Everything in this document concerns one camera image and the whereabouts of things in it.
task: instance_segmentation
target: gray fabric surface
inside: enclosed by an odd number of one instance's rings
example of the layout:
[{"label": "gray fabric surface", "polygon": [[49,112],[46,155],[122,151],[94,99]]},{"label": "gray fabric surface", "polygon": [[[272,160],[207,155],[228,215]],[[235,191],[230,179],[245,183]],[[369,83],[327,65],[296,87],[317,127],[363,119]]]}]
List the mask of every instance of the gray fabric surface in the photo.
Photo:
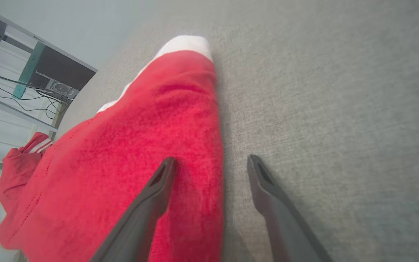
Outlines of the gray fabric surface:
[{"label": "gray fabric surface", "polygon": [[271,260],[246,174],[255,153],[334,261],[419,261],[419,1],[158,6],[81,91],[59,134],[118,98],[167,40],[204,36],[219,79],[223,260]]}]

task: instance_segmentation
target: red sleeve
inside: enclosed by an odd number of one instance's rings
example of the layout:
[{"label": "red sleeve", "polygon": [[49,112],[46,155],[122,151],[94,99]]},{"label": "red sleeve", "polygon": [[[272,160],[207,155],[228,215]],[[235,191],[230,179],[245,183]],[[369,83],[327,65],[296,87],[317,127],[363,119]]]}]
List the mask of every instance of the red sleeve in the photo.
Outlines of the red sleeve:
[{"label": "red sleeve", "polygon": [[19,195],[40,162],[41,152],[51,144],[48,135],[37,132],[26,146],[11,149],[3,159],[0,202],[7,214],[17,206]]}]

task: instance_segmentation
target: red garment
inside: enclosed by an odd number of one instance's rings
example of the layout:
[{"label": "red garment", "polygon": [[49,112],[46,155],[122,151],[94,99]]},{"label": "red garment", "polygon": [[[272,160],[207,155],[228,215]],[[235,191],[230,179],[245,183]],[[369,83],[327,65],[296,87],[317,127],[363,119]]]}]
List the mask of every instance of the red garment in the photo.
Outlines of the red garment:
[{"label": "red garment", "polygon": [[171,40],[121,99],[64,134],[43,157],[11,150],[0,179],[4,248],[21,249],[31,262],[87,261],[163,159],[173,156],[177,173],[149,261],[220,260],[223,148],[216,75],[203,40]]}]

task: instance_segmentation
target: red fabric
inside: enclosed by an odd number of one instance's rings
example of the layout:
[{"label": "red fabric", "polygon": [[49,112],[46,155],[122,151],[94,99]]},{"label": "red fabric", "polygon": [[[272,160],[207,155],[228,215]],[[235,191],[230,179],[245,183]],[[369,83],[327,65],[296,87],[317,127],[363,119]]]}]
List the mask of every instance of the red fabric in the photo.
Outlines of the red fabric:
[{"label": "red fabric", "polygon": [[50,146],[38,165],[10,163],[34,171],[24,186],[14,184],[18,169],[3,170],[0,199],[16,186],[17,200],[1,201],[7,212],[1,245],[22,249],[31,262],[87,261],[163,159],[173,156],[177,174],[149,261],[219,261],[223,148],[215,82],[208,58],[168,53],[114,106]]}]

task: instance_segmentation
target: white stripe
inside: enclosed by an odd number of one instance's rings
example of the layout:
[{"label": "white stripe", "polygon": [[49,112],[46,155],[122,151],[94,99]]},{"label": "white stripe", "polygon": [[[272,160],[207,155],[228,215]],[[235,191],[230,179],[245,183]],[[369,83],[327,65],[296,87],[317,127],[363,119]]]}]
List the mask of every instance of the white stripe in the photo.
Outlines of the white stripe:
[{"label": "white stripe", "polygon": [[[206,58],[208,58],[211,62],[213,62],[213,58],[211,57],[211,51],[210,51],[210,44],[208,43],[208,40],[206,40],[204,37],[196,36],[196,35],[180,35],[172,38],[169,40],[155,55],[153,60],[151,60],[140,72],[138,72],[138,75],[135,77],[135,79],[138,78],[138,76],[150,65],[151,62],[155,61],[156,59],[160,58],[163,55],[166,55],[167,53],[173,53],[177,51],[194,51],[197,53],[200,53],[201,55],[204,55]],[[125,92],[127,91],[128,87],[133,83],[130,82],[128,85],[125,86],[123,89],[123,92],[119,99],[111,101],[109,103],[105,103],[97,112],[103,112],[106,109],[110,108],[111,106],[114,106],[124,96]]]},{"label": "white stripe", "polygon": [[51,146],[53,144],[53,142],[49,142],[46,146],[43,146],[42,148],[40,148],[39,150],[37,150],[37,153],[40,153],[41,151],[47,149],[49,146]]},{"label": "white stripe", "polygon": [[40,149],[40,147],[46,145],[46,143],[48,143],[48,142],[51,142],[51,139],[45,139],[45,140],[41,141],[36,146],[34,146],[32,149],[30,149],[30,151],[28,153],[30,153],[30,154],[35,153],[38,149]]}]

